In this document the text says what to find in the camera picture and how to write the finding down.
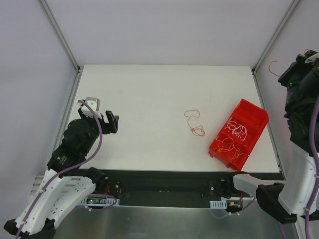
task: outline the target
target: red plastic tray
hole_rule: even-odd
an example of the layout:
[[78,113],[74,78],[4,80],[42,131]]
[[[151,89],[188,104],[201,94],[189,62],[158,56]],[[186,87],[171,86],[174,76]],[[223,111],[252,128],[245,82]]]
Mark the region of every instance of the red plastic tray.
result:
[[210,156],[240,171],[268,121],[267,111],[242,99],[209,147]]

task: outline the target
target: red container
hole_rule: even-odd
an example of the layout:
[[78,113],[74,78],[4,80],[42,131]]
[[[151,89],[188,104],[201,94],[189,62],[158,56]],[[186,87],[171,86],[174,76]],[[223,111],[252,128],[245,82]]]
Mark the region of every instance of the red container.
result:
[[210,156],[240,171],[268,121],[267,111],[242,99],[209,147]]

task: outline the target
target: white tabletop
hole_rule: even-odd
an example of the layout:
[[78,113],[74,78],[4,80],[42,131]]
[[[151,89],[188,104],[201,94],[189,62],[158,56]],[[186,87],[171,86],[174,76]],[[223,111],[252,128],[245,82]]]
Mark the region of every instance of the white tabletop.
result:
[[[85,65],[75,99],[86,97],[120,120],[118,133],[105,135],[81,168],[115,170],[232,171],[208,148],[242,98],[260,106],[250,68],[231,66]],[[184,112],[193,109],[200,118],[191,123],[203,125],[204,137],[187,125]],[[69,121],[77,110],[74,104]],[[279,172],[267,128],[243,171]]]

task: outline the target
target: white wall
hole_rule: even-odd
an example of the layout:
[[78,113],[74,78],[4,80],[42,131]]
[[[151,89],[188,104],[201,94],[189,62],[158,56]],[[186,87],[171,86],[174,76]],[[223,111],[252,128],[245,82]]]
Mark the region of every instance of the white wall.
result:
[[[278,62],[272,64],[271,70],[280,75],[296,59],[296,56],[306,48],[319,51],[318,12],[318,0],[302,1],[271,53],[257,72],[257,81],[270,116],[270,126],[285,172],[289,168],[292,155],[292,143],[289,141],[290,132],[287,120],[283,118],[287,89],[277,82],[278,77],[268,71],[268,65],[272,60],[277,60]],[[313,238],[319,238],[319,222],[316,222],[316,225],[317,228],[312,227]]]
[[44,172],[75,77],[37,1],[0,1],[0,238]]
[[253,67],[292,0],[48,0],[84,64]]

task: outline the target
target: white wire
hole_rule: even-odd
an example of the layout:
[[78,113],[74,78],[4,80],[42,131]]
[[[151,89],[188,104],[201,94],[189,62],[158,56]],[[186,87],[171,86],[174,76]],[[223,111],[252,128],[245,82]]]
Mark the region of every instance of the white wire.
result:
[[246,127],[241,124],[237,124],[235,121],[228,122],[225,129],[231,131],[232,135],[240,138],[242,141],[244,141],[247,137],[248,130],[246,129]]

